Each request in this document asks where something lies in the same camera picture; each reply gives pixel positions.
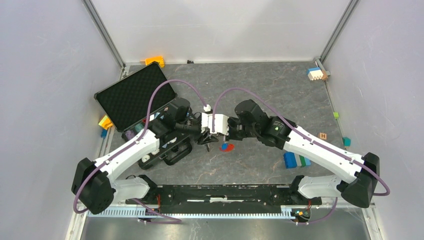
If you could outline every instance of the marble-patterned floor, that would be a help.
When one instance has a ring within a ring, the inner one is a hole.
[[[142,67],[132,66],[130,74]],[[342,135],[334,119],[325,84],[321,80],[310,81],[306,74],[307,69],[313,67],[312,62],[246,62],[168,64],[162,70],[168,79],[192,83],[211,106],[228,88],[249,89],[311,134],[326,133],[329,143],[342,147]],[[194,112],[202,110],[202,104],[192,89],[182,83],[172,86],[180,97],[190,101]],[[254,98],[241,91],[229,92],[217,110],[236,117],[234,107],[247,99]],[[110,150],[123,143],[121,134],[114,134]],[[221,152],[219,142],[211,144],[210,152],[204,146],[194,144],[193,151],[173,166],[161,162],[142,170],[134,164],[120,178],[146,174],[157,184],[285,184],[291,183],[297,175],[317,177],[331,174],[313,162],[309,167],[286,169],[283,151],[267,147],[255,138],[231,143],[235,145],[231,152]]]

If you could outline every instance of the teal toy block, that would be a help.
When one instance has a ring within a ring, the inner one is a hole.
[[[343,139],[343,145],[345,147],[350,147],[351,146],[351,139],[350,138],[348,138],[347,136],[344,136],[342,139]]]

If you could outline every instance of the cable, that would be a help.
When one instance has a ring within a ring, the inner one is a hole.
[[[88,208],[83,209],[83,210],[78,210],[77,208],[77,203],[78,203],[78,199],[80,199],[80,195],[81,192],[83,191],[84,187],[87,185],[87,183],[89,182],[89,180],[93,177],[94,174],[97,173],[97,171],[99,171],[101,168],[103,168],[106,164],[109,164],[110,161],[112,161],[114,158],[116,158],[117,156],[119,156],[120,154],[122,154],[123,152],[125,152],[126,150],[128,150],[129,148],[131,148],[132,146],[134,146],[136,144],[136,141],[140,141],[141,139],[143,139],[143,137],[146,135],[147,133],[147,129],[149,127],[149,118],[150,118],[150,110],[152,108],[152,103],[153,103],[153,98],[155,97],[156,93],[159,91],[159,89],[161,89],[163,86],[165,86],[168,83],[172,83],[172,82],[179,82],[179,83],[183,83],[188,85],[190,88],[192,88],[197,96],[199,97],[200,101],[202,102],[203,106],[207,106],[205,99],[202,97],[202,95],[200,94],[199,90],[197,90],[193,85],[191,85],[189,82],[184,81],[184,80],[179,80],[179,79],[171,79],[171,80],[167,80],[162,82],[159,86],[156,87],[156,89],[154,90],[154,92],[152,93],[150,100],[148,102],[148,106],[147,106],[147,115],[146,115],[146,122],[143,128],[143,132],[141,133],[141,135],[135,140],[132,141],[130,144],[128,144],[126,147],[124,147],[123,149],[117,151],[115,154],[113,154],[112,156],[110,156],[107,160],[105,160],[104,162],[102,162],[98,167],[96,167],[82,182],[81,186],[79,187],[78,191],[75,194],[75,198],[73,199],[73,211],[77,214],[82,214],[84,212],[86,212],[88,210]]]
[[[306,208],[306,211],[308,211],[309,209],[311,209],[311,207],[312,207],[312,202],[311,202],[311,200],[309,199],[309,200],[307,201],[307,208]]]
[[[340,153],[340,152],[338,152],[338,151],[336,151],[336,150],[334,150],[334,149],[331,149],[331,148],[329,148],[328,146],[326,146],[326,145],[324,145],[324,144],[322,144],[322,143],[320,143],[320,142],[317,142],[317,141],[312,141],[312,139],[310,138],[310,137],[308,137],[308,136],[306,136],[305,134],[303,134],[302,132],[300,132],[299,130],[297,130],[295,127],[293,127],[281,114],[279,114],[279,112],[275,109],[275,108],[273,108],[272,106],[270,106],[269,104],[267,104],[264,100],[262,100],[262,98],[260,98],[258,95],[256,95],[255,93],[253,93],[253,92],[251,92],[251,91],[249,91],[249,90],[247,90],[247,89],[245,89],[245,88],[242,88],[242,87],[231,87],[231,88],[228,88],[227,90],[225,90],[225,91],[223,91],[220,95],[219,95],[219,97],[218,97],[218,99],[216,100],[216,102],[215,102],[215,105],[213,106],[213,109],[212,109],[212,132],[215,132],[215,113],[216,113],[216,111],[217,111],[217,107],[218,107],[218,103],[220,102],[220,100],[221,100],[221,98],[226,94],[226,93],[228,93],[228,92],[230,92],[230,91],[233,91],[233,90],[240,90],[240,91],[243,91],[243,92],[246,92],[246,93],[248,93],[248,94],[251,94],[252,96],[254,96],[255,98],[257,98],[262,104],[264,104],[267,108],[269,108],[274,114],[276,114],[283,122],[284,122],[284,124],[285,125],[287,125],[292,131],[294,131],[295,133],[297,133],[297,134],[299,134],[300,136],[302,136],[302,138],[303,139],[305,139],[305,140],[307,140],[308,142],[311,142],[312,144],[316,144],[317,146],[319,146],[319,147],[321,147],[321,148],[323,148],[323,149],[325,149],[325,150],[327,150],[327,151],[329,151],[330,153],[333,153],[333,154],[335,154],[335,155],[337,155],[337,156],[339,156],[339,157],[342,157],[342,158],[344,158],[344,159],[346,159],[346,160],[348,160],[348,161],[351,161],[352,159],[350,158],[350,157],[348,157],[348,156],[346,156],[346,155],[344,155],[343,153]],[[383,181],[383,179],[381,179],[381,177],[380,176],[378,176],[375,172],[373,172],[369,167],[367,167],[367,166],[365,166],[364,164],[362,164],[362,163],[360,163],[360,162],[358,162],[358,161],[356,161],[356,160],[353,160],[352,161],[354,164],[356,164],[356,165],[358,165],[358,166],[360,166],[361,168],[363,168],[363,169],[365,169],[367,172],[369,172],[375,179],[377,179],[377,181],[379,181],[380,183],[381,183],[381,185],[383,185],[383,187],[385,188],[385,190],[386,190],[386,192],[384,192],[384,193],[374,193],[373,195],[374,196],[387,196],[387,195],[389,195],[390,194],[390,188],[389,188],[389,186]]]
[[[326,219],[328,219],[333,213],[334,213],[334,210],[336,210],[336,206],[337,206],[337,201],[338,201],[338,197],[336,197],[335,198],[335,200],[334,200],[334,204],[333,204],[333,206],[331,207],[331,210],[330,210],[330,212],[327,214],[327,215],[325,215],[324,217],[321,217],[320,219],[317,219],[317,220],[313,220],[313,221],[308,221],[308,222],[296,222],[296,225],[309,225],[309,224],[316,224],[316,223],[319,223],[319,222],[321,222],[321,221],[324,221],[324,220],[326,220]]]
[[[89,180],[93,177],[94,174],[97,173],[97,171],[101,168],[103,168],[107,164],[107,161],[102,162],[98,167],[96,167],[82,182],[81,186],[78,188],[78,191],[76,191],[75,198],[73,199],[73,211],[77,214],[85,213],[88,208],[85,208],[83,210],[78,210],[77,203],[78,199],[80,199],[81,192],[83,191],[86,184],[89,182]]]
[[[127,177],[125,178],[125,180],[129,179],[130,177],[134,177],[134,178],[136,178],[137,176],[136,176],[136,175],[129,175],[129,176],[127,176]]]
[[[144,203],[142,203],[137,198],[133,198],[132,200],[134,202],[136,202],[137,204],[143,206],[143,208],[147,209],[152,214],[154,214],[156,216],[159,216],[159,217],[162,217],[162,218],[165,218],[165,219],[172,220],[172,221],[146,221],[147,224],[180,224],[180,223],[183,222],[181,219],[170,217],[170,216],[167,216],[167,215],[163,215],[160,212],[154,211],[153,209],[151,209],[150,207],[146,206]]]
[[[257,137],[257,138],[262,138],[262,136],[256,131],[256,123],[255,122],[253,122],[252,123],[252,132],[254,133],[254,135]]]

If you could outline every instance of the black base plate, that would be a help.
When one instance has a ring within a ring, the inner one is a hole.
[[[281,205],[308,205],[308,199],[295,202],[290,195],[287,184],[161,185],[156,187],[153,183],[149,193],[141,201],[146,204],[160,205],[160,212],[164,214],[281,213]],[[126,203],[135,204],[132,200],[127,200]],[[321,205],[321,198],[311,199],[311,204]]]

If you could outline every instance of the white wall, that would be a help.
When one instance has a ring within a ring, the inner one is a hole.
[[[424,239],[423,12],[423,1],[361,1],[324,64],[351,150],[380,156],[389,240]]]
[[[120,69],[80,0],[0,3],[0,239],[64,239]]]
[[[127,63],[312,60],[349,0],[92,0]]]

